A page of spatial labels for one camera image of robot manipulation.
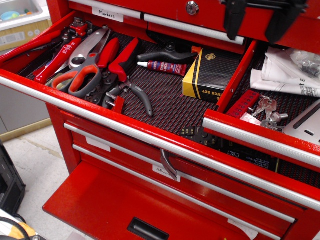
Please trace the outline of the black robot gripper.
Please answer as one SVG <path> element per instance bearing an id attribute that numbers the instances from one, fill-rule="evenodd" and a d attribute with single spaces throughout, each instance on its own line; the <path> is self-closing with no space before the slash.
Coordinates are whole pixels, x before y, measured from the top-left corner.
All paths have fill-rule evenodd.
<path id="1" fill-rule="evenodd" d="M 226 5 L 223 26 L 232 41 L 238 36 L 246 8 L 277 10 L 265 31 L 269 43 L 278 42 L 300 13 L 308 8 L 306 0 L 220 0 L 220 3 Z"/>

